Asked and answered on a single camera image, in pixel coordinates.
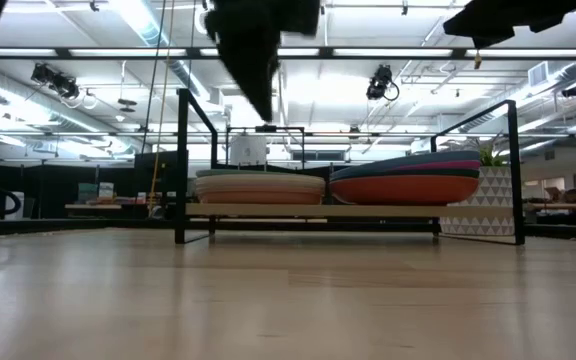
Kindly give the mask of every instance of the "triangle pattern planter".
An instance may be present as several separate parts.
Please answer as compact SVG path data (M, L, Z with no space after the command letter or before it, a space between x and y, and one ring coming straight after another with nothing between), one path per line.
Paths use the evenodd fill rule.
M510 167L481 167L479 188L465 201L448 206L512 207ZM515 223L512 216L439 219L441 231L451 235L512 236Z

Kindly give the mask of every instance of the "ceiling beam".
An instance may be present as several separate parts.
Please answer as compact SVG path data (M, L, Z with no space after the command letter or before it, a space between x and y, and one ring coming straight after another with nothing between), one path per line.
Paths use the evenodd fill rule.
M174 47L172 60L218 60L216 48ZM280 48L282 60L467 60L474 61L476 49L463 47L287 47ZM486 61L576 60L576 48L494 48L480 50ZM168 49L150 48L28 48L0 47L0 60L166 60Z

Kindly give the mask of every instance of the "wooden floor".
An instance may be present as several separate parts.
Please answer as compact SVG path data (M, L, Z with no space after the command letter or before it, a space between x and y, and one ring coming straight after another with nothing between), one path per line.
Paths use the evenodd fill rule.
M576 360L576 242L0 238L0 359Z

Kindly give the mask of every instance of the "shelf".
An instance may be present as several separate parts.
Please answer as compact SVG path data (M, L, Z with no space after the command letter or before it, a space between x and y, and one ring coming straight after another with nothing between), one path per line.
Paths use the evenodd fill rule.
M67 210L121 210L121 205L105 204L105 205L84 205L84 204L66 204L64 206Z
M576 204L525 204L527 211L539 210L576 210Z
M509 217L512 207L186 204L188 215L304 217Z

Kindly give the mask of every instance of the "stack of plates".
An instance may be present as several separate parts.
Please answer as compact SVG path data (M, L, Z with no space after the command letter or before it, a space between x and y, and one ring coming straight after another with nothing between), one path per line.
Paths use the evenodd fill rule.
M334 172L330 188L345 203L445 205L477 191L479 166L476 151L408 156Z
M261 171L197 172L196 192L212 204L320 204L326 184L314 176Z

